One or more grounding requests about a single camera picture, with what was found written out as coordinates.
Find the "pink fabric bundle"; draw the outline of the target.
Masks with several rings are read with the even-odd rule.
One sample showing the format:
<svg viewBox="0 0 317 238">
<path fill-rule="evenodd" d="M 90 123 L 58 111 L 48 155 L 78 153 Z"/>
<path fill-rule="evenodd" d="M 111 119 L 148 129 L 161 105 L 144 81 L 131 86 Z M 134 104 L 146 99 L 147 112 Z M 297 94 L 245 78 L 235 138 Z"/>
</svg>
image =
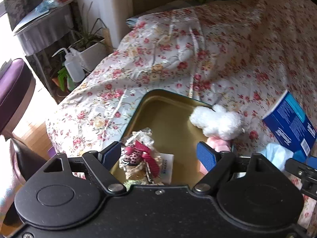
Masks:
<svg viewBox="0 0 317 238">
<path fill-rule="evenodd" d="M 206 142 L 197 144 L 196 155 L 199 160 L 199 171 L 206 175 L 217 163 L 217 153 L 231 152 L 232 145 L 230 141 L 222 140 L 216 137 L 210 137 Z"/>
</svg>

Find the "light blue face mask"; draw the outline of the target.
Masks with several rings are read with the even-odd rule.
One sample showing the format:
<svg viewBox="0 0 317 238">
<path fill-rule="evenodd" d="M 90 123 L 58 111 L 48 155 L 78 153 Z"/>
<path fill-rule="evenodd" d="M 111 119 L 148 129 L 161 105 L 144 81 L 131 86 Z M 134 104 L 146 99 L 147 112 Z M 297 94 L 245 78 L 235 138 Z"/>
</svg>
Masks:
<svg viewBox="0 0 317 238">
<path fill-rule="evenodd" d="M 286 161 L 293 157 L 294 152 L 277 143 L 269 143 L 259 152 L 280 171 L 285 170 Z"/>
</svg>

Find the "leopard heart sachet with ribbon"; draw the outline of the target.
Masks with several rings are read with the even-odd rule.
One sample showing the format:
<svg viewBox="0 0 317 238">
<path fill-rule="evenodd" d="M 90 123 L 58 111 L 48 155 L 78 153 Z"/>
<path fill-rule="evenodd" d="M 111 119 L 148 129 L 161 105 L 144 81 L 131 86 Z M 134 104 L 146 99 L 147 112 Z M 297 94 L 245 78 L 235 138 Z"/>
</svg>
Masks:
<svg viewBox="0 0 317 238">
<path fill-rule="evenodd" d="M 162 185 L 160 171 L 163 159 L 154 147 L 152 130 L 147 127 L 133 131 L 120 142 L 119 168 L 124 171 L 126 181 L 140 185 Z"/>
</svg>

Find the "white fluffy plush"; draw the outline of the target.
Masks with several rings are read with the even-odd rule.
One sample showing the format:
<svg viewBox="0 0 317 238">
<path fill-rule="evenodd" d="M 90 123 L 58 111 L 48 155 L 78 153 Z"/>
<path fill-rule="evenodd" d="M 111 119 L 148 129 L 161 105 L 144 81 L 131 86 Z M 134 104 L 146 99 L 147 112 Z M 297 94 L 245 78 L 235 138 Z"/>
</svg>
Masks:
<svg viewBox="0 0 317 238">
<path fill-rule="evenodd" d="M 227 111 L 219 104 L 212 108 L 197 106 L 189 116 L 191 124 L 208 137 L 230 141 L 244 133 L 244 121 L 237 112 Z"/>
</svg>

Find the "white pocket tissue pack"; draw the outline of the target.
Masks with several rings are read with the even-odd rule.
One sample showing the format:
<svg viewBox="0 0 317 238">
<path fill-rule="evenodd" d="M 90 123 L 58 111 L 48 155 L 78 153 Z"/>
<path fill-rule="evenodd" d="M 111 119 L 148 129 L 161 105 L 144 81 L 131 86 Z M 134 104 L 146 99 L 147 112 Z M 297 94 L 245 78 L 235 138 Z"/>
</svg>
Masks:
<svg viewBox="0 0 317 238">
<path fill-rule="evenodd" d="M 173 154 L 160 154 L 162 159 L 162 165 L 159 172 L 159 177 L 163 184 L 171 184 L 172 175 L 173 175 L 173 164 L 174 164 L 174 155 Z"/>
</svg>

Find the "blue Tempo tissue pack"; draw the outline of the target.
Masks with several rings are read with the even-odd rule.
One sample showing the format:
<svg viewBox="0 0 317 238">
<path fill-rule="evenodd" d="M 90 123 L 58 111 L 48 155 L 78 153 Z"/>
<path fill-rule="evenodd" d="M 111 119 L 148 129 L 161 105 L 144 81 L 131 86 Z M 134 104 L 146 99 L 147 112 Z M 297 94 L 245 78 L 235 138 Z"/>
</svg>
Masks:
<svg viewBox="0 0 317 238">
<path fill-rule="evenodd" d="M 304 163 L 316 142 L 316 130 L 300 104 L 285 90 L 262 117 L 281 146 L 294 152 L 293 158 Z"/>
</svg>

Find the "gold teal metal tin tray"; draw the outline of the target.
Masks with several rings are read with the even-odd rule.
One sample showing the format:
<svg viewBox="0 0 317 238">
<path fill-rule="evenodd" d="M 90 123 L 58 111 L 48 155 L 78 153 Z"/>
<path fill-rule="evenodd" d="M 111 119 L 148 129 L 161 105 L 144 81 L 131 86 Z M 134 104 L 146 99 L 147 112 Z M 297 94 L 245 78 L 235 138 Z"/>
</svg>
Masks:
<svg viewBox="0 0 317 238">
<path fill-rule="evenodd" d="M 124 139 L 133 131 L 150 128 L 154 148 L 160 153 L 174 155 L 171 185 L 193 187 L 203 177 L 199 171 L 196 147 L 198 142 L 207 138 L 189 121 L 197 106 L 212 107 L 167 90 L 152 90 L 143 96 L 121 136 Z"/>
</svg>

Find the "small green potted plant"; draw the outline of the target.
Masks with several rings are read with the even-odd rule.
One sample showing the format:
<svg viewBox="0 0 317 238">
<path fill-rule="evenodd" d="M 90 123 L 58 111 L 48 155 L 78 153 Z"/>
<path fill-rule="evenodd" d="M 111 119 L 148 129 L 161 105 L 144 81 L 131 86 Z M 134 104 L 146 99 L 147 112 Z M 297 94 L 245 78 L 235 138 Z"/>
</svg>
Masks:
<svg viewBox="0 0 317 238">
<path fill-rule="evenodd" d="M 75 83 L 70 77 L 66 67 L 62 67 L 56 76 L 52 78 L 52 81 L 65 96 L 75 89 Z"/>
</svg>

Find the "white plastic squeeze bottle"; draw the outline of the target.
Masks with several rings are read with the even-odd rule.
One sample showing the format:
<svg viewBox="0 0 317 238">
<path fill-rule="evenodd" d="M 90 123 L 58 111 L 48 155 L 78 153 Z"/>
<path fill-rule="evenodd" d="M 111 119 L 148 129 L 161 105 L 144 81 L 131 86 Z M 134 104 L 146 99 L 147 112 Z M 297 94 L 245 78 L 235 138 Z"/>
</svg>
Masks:
<svg viewBox="0 0 317 238">
<path fill-rule="evenodd" d="M 66 70 L 68 71 L 70 77 L 72 78 L 72 81 L 75 83 L 79 83 L 82 80 L 84 80 L 85 78 L 85 73 L 83 68 L 80 65 L 80 62 L 78 60 L 78 58 L 74 55 L 72 55 L 72 53 L 70 53 L 68 51 L 68 49 L 66 48 L 61 48 L 59 50 L 57 50 L 52 57 L 54 57 L 55 55 L 64 52 L 65 53 L 65 62 L 64 62 L 64 66 L 66 67 Z"/>
</svg>

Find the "purple round stool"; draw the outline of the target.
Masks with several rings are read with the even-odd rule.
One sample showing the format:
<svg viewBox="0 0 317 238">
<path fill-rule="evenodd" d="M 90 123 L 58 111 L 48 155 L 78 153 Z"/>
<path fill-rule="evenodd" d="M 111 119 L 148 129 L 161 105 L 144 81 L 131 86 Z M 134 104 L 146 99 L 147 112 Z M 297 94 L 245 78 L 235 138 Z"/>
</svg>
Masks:
<svg viewBox="0 0 317 238">
<path fill-rule="evenodd" d="M 35 78 L 21 58 L 10 60 L 1 69 L 1 132 L 11 133 L 30 104 Z"/>
</svg>

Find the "floral bed cover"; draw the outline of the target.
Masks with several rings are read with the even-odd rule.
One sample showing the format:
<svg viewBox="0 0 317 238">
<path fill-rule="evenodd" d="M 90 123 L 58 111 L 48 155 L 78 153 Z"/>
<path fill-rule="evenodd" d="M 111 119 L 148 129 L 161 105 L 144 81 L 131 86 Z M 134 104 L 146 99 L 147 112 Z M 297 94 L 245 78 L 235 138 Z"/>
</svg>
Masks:
<svg viewBox="0 0 317 238">
<path fill-rule="evenodd" d="M 47 120 L 55 151 L 77 157 L 119 140 L 154 89 L 241 114 L 243 156 L 276 141 L 262 116 L 285 90 L 315 124 L 316 4 L 221 1 L 140 17 Z"/>
</svg>

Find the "white square planter with plant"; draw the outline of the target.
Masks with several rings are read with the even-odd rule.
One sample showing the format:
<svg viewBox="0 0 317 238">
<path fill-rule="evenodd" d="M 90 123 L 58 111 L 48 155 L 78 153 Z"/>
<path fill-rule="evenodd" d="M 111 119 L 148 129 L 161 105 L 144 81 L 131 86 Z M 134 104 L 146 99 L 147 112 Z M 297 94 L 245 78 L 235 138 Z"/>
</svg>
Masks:
<svg viewBox="0 0 317 238">
<path fill-rule="evenodd" d="M 78 57 L 82 68 L 91 73 L 107 55 L 107 45 L 101 35 L 107 27 L 101 18 L 96 18 L 92 27 L 89 26 L 89 13 L 93 2 L 85 14 L 86 26 L 80 30 L 71 29 L 77 40 L 69 46 L 71 53 Z"/>
</svg>

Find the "transparent acrylic side table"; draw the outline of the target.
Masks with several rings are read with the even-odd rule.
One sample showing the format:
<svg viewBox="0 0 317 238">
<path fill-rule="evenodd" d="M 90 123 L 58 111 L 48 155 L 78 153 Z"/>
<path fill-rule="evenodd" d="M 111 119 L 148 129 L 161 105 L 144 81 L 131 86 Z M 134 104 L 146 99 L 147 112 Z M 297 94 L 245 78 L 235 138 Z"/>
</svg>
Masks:
<svg viewBox="0 0 317 238">
<path fill-rule="evenodd" d="M 62 68 L 63 57 L 52 55 L 62 47 L 69 47 L 76 41 L 74 28 L 76 18 L 72 12 L 73 0 L 62 0 L 58 8 L 45 13 L 30 12 L 15 27 L 27 62 L 53 99 L 60 103 L 67 92 L 54 83 L 57 72 Z"/>
</svg>

